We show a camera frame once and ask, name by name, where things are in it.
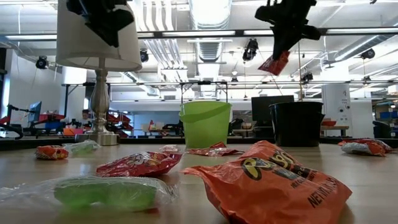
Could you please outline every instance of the black bucket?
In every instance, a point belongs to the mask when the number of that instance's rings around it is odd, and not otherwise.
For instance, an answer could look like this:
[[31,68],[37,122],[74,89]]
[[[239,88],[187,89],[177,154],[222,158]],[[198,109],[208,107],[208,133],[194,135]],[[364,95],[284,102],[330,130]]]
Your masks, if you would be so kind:
[[319,146],[323,103],[291,102],[270,105],[275,142],[285,147]]

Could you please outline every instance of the bucket handle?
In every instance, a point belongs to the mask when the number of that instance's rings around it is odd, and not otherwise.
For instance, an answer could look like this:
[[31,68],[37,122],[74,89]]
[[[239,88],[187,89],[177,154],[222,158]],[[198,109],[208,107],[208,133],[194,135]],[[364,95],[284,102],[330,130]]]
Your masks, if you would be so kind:
[[180,119],[184,123],[195,123],[197,121],[201,121],[201,120],[208,119],[208,118],[211,118],[213,116],[216,116],[216,115],[222,113],[223,111],[225,111],[227,109],[230,109],[231,107],[232,107],[232,105],[230,105],[228,103],[228,104],[225,104],[223,106],[220,106],[219,108],[216,108],[216,109],[213,109],[213,110],[210,110],[210,111],[206,111],[206,112],[203,112],[203,113],[198,113],[198,114],[181,115],[181,112],[180,112]]

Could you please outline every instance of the green bucket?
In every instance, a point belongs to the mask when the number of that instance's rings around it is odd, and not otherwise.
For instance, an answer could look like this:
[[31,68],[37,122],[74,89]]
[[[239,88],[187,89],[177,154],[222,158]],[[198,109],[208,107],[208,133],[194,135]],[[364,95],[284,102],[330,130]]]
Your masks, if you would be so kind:
[[231,105],[219,101],[189,102],[181,105],[185,144],[190,148],[208,148],[226,144]]

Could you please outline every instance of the computer monitor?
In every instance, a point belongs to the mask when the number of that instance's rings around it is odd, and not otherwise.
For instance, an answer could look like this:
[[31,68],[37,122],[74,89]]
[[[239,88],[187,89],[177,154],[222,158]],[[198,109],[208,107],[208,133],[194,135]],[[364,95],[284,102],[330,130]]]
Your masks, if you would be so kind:
[[294,102],[294,96],[260,96],[251,98],[253,121],[271,121],[269,106],[286,102]]
[[37,102],[30,105],[29,122],[38,122],[40,119],[40,111],[42,109],[42,102]]

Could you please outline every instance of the white lampshade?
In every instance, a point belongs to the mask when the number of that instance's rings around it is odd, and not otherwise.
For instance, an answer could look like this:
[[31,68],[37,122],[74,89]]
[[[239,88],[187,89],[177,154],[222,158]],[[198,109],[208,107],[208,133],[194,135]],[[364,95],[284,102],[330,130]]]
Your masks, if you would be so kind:
[[[128,10],[129,6],[116,6]],[[142,69],[136,23],[119,31],[119,47],[109,46],[86,25],[83,17],[68,11],[66,0],[58,0],[57,63],[69,67],[105,69],[114,72]]]

